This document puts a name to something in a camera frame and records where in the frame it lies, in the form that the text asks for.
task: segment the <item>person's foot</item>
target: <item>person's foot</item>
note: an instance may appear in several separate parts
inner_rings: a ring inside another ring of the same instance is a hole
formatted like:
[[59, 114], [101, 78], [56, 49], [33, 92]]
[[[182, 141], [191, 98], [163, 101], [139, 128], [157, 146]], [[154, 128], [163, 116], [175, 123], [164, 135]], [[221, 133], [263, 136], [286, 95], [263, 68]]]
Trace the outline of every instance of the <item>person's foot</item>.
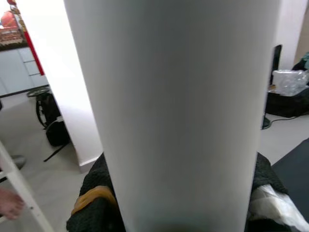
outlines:
[[0, 214], [9, 220], [17, 219], [24, 208], [24, 201], [17, 194], [0, 188]]

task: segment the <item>black backpack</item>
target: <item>black backpack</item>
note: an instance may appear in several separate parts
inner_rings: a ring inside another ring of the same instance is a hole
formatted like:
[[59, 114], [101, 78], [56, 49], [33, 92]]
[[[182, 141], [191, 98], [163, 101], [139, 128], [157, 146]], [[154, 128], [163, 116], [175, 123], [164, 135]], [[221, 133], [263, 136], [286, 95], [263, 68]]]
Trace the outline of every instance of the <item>black backpack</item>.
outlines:
[[46, 130], [46, 137], [52, 146], [61, 146], [49, 158], [70, 142], [70, 136], [63, 122], [61, 113], [52, 93], [48, 88], [40, 88], [29, 92], [28, 97], [36, 97], [36, 115]]

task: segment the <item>white wall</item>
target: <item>white wall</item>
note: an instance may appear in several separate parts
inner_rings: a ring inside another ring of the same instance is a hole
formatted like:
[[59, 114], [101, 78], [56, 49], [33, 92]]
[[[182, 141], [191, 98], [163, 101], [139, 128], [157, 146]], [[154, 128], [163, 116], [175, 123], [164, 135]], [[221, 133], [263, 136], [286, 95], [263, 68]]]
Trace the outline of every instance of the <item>white wall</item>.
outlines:
[[103, 151], [63, 0], [18, 1], [18, 8], [64, 117], [80, 166]]
[[289, 70], [294, 65], [307, 2], [308, 0], [281, 0], [275, 43], [283, 45], [279, 69]]
[[127, 232], [240, 232], [277, 0], [65, 0]]

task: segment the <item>white ladder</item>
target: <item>white ladder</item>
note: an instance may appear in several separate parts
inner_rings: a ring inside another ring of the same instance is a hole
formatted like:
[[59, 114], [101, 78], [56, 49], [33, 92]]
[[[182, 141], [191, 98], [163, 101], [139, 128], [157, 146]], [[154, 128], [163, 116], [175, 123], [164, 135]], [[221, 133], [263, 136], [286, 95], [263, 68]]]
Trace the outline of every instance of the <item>white ladder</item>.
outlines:
[[[0, 178], [7, 177], [11, 182], [12, 186], [19, 194], [19, 196], [24, 200], [28, 209], [30, 209], [34, 219], [37, 221], [39, 226], [42, 228], [44, 232], [54, 232], [53, 228], [47, 221], [43, 212], [39, 208], [38, 204], [33, 198], [33, 192], [25, 181], [24, 177], [16, 167], [9, 153], [5, 149], [4, 145], [0, 141], [0, 168], [2, 172], [0, 172]], [[5, 221], [5, 218], [0, 218], [0, 222]]]

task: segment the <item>clear plastic bag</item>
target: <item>clear plastic bag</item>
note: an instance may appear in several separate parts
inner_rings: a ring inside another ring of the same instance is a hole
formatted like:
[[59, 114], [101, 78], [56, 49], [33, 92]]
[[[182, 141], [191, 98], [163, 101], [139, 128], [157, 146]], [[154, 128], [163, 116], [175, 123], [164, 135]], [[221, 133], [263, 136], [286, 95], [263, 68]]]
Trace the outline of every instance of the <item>clear plastic bag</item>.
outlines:
[[282, 96], [291, 97], [309, 87], [307, 86], [309, 72], [278, 70], [274, 71], [273, 75], [276, 93]]

